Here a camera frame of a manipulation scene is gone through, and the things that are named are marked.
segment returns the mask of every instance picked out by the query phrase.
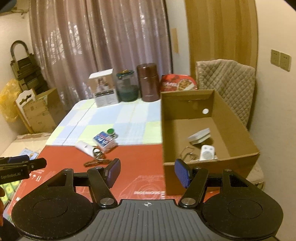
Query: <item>green lid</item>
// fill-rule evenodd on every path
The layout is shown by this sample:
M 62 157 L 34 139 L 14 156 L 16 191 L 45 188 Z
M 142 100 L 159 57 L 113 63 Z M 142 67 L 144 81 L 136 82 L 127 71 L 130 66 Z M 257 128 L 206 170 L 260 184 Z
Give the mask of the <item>green lid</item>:
M 114 134 L 114 129 L 109 129 L 109 130 L 107 130 L 107 133 L 108 133 L 108 135 L 112 135 L 112 134 Z
M 121 79 L 123 76 L 130 75 L 130 74 L 133 74 L 133 73 L 134 73 L 133 70 L 126 69 L 126 70 L 123 70 L 123 71 L 117 73 L 116 76 L 117 76 L 118 79 Z

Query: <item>white product box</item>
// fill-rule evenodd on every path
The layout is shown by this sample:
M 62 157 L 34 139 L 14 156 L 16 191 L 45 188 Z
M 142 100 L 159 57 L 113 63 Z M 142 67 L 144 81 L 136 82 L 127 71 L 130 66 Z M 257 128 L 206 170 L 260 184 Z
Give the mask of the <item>white product box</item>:
M 89 88 L 97 107 L 117 104 L 118 97 L 112 78 L 113 69 L 99 71 L 89 76 Z

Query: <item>blue gripper pad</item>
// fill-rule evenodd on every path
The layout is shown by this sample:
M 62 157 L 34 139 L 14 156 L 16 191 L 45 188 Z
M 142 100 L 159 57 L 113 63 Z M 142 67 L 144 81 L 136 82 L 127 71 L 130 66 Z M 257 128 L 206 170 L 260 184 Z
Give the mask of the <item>blue gripper pad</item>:
M 120 160 L 114 159 L 107 167 L 104 168 L 104 178 L 108 188 L 113 187 L 121 170 Z
M 175 174 L 184 188 L 188 188 L 192 180 L 192 169 L 181 159 L 175 161 Z
M 10 157 L 8 164 L 19 163 L 23 161 L 30 161 L 30 157 L 28 155 Z

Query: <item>circular pad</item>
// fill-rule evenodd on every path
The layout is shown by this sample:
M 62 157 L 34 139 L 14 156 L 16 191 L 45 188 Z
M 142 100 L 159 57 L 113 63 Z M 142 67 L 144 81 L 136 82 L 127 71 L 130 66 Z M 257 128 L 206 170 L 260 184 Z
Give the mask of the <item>circular pad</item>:
M 232 201 L 227 209 L 233 216 L 242 219 L 256 218 L 262 213 L 260 204 L 246 199 Z
M 83 229 L 93 217 L 91 202 L 73 191 L 63 191 L 29 194 L 18 201 L 12 212 L 16 228 L 40 240 L 63 239 Z
M 244 240 L 275 234 L 283 218 L 282 209 L 272 198 L 240 187 L 209 198 L 202 207 L 202 216 L 222 236 Z

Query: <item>person's hand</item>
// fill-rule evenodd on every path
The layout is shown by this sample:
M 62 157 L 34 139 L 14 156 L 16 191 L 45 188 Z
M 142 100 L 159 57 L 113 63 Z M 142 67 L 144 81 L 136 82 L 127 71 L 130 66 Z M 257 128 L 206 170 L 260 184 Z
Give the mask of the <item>person's hand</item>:
M 0 197 L 5 196 L 5 191 L 3 190 L 2 187 L 0 187 Z M 3 226 L 3 212 L 4 212 L 4 204 L 2 200 L 0 200 L 0 226 Z

